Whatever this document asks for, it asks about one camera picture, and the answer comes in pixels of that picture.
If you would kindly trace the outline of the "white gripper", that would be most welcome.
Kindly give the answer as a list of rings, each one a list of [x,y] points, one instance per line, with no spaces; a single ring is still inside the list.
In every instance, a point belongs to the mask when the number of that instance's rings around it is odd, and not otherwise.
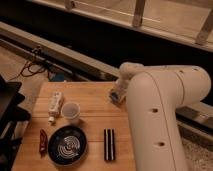
[[[111,92],[115,91],[119,94],[122,94],[125,97],[128,84],[129,84],[128,80],[118,79],[115,82],[114,87],[112,88]]]

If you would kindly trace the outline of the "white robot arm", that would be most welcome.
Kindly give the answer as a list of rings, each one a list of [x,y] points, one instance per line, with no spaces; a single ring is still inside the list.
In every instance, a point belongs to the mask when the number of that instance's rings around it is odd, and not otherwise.
[[[210,89],[199,66],[120,66],[110,98],[126,103],[136,171],[188,171],[176,110],[203,100]]]

